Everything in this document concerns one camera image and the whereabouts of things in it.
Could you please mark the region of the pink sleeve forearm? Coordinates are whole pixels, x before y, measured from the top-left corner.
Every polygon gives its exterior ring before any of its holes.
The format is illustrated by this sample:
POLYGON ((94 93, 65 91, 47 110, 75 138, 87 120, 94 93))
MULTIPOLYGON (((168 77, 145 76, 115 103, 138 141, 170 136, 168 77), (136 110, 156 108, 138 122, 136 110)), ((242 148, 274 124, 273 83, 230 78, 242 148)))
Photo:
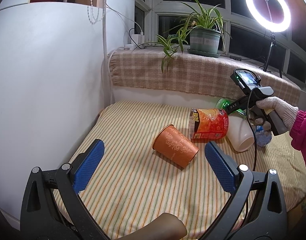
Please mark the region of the pink sleeve forearm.
POLYGON ((302 153, 306 165, 306 111, 298 111, 290 136, 292 147, 302 153))

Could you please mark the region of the white knit gloved hand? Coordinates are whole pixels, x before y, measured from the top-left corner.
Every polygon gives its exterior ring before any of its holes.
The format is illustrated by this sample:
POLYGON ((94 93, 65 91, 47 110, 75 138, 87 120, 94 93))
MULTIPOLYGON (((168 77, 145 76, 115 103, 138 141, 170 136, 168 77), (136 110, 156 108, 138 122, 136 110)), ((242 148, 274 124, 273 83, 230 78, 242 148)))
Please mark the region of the white knit gloved hand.
POLYGON ((271 96, 263 100, 257 101, 256 105, 260 109, 274 109, 279 115, 279 117, 282 119, 288 131, 291 131, 299 111, 298 107, 290 105, 286 101, 276 96, 271 96))

